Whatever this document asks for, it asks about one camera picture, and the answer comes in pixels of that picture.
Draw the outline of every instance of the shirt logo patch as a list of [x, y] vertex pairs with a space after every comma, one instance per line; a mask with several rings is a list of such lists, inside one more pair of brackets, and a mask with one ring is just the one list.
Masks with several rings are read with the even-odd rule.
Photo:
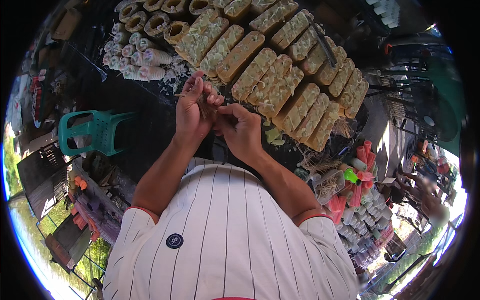
[[167, 238], [166, 242], [169, 248], [177, 249], [183, 244], [183, 237], [178, 233], [174, 233]]

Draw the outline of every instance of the hand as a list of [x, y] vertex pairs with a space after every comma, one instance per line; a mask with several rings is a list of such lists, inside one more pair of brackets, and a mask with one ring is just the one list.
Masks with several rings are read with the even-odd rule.
[[200, 116], [200, 110], [196, 104], [198, 97], [202, 93], [208, 93], [207, 104], [215, 109], [224, 101], [223, 96], [217, 95], [211, 83], [203, 82], [203, 74], [202, 71], [192, 74], [182, 89], [182, 94], [186, 94], [186, 96], [181, 97], [177, 103], [177, 131], [174, 138], [179, 140], [182, 145], [191, 144], [196, 148], [206, 137], [215, 121], [213, 114], [206, 119]]
[[215, 135], [223, 135], [233, 155], [253, 167], [256, 159], [266, 154], [262, 148], [262, 118], [238, 103], [220, 106], [217, 111]]

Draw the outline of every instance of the shirt sleeve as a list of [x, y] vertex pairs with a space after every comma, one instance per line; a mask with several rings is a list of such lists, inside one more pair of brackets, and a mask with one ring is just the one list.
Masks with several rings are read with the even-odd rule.
[[320, 256], [325, 269], [315, 268], [327, 278], [334, 299], [355, 299], [358, 294], [356, 273], [347, 251], [342, 245], [333, 221], [324, 216], [315, 216], [299, 226], [303, 235], [316, 247], [309, 255]]
[[155, 226], [150, 214], [142, 208], [129, 207], [123, 214], [121, 228], [112, 253], [108, 258], [103, 291], [105, 299], [111, 299], [118, 290], [118, 273], [129, 247], [148, 230]]

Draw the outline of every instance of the teal plastic chair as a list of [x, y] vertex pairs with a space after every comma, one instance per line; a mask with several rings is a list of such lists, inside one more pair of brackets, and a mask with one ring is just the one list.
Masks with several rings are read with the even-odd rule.
[[[83, 152], [97, 150], [106, 156], [111, 156], [125, 150], [125, 148], [115, 149], [115, 130], [121, 121], [134, 118], [135, 113], [127, 112], [112, 115], [111, 112], [111, 110], [85, 110], [71, 112], [61, 117], [59, 124], [59, 143], [62, 153], [64, 155], [74, 156]], [[93, 121], [67, 128], [67, 122], [70, 118], [87, 113], [93, 114]], [[92, 142], [89, 146], [79, 149], [70, 149], [68, 147], [68, 138], [86, 134], [92, 135]]]

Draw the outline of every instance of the metal tongs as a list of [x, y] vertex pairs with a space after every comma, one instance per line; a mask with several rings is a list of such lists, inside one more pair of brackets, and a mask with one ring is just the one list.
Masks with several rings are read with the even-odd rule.
[[328, 45], [326, 39], [325, 39], [325, 36], [322, 34], [322, 32], [318, 29], [317, 27], [317, 24], [315, 24], [315, 22], [313, 21], [312, 18], [310, 18], [309, 16], [306, 16], [307, 19], [310, 21], [310, 25], [312, 25], [312, 27], [315, 29], [315, 32], [317, 33], [317, 38], [318, 38], [318, 42], [320, 43], [320, 46], [322, 46], [322, 49], [324, 50], [326, 56], [327, 56], [327, 59], [328, 59], [328, 63], [330, 64], [330, 66], [332, 68], [335, 67], [336, 65], [336, 58], [335, 58], [335, 55], [333, 54], [333, 51], [332, 49], [330, 48], [330, 46]]

